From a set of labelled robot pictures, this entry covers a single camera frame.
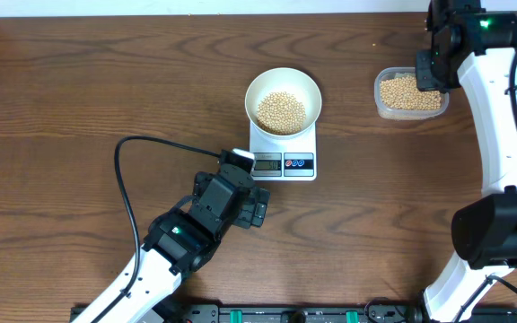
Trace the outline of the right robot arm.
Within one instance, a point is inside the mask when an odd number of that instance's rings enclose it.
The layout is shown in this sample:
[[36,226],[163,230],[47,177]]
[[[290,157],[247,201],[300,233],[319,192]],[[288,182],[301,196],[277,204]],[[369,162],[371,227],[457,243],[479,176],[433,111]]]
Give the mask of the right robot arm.
[[462,89],[482,161],[482,197],[451,221],[452,256],[407,313],[410,322],[463,322],[517,269],[517,16],[478,1],[432,0],[431,46],[416,55],[420,91]]

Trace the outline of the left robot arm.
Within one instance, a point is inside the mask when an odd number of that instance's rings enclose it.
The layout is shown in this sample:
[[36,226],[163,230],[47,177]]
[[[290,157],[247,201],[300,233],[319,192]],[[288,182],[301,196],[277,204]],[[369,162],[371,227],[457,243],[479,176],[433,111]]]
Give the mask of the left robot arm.
[[268,199],[249,168],[199,172],[193,193],[151,223],[139,251],[74,323],[139,321],[210,261],[231,226],[261,226]]

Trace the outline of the pile of dried soybeans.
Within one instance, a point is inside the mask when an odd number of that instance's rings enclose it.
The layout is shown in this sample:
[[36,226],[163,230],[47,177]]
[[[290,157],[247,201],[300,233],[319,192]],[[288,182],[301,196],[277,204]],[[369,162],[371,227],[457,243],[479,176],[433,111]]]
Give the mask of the pile of dried soybeans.
[[403,110],[439,109],[443,99],[438,91],[419,91],[416,78],[411,75],[381,81],[380,97],[389,108]]

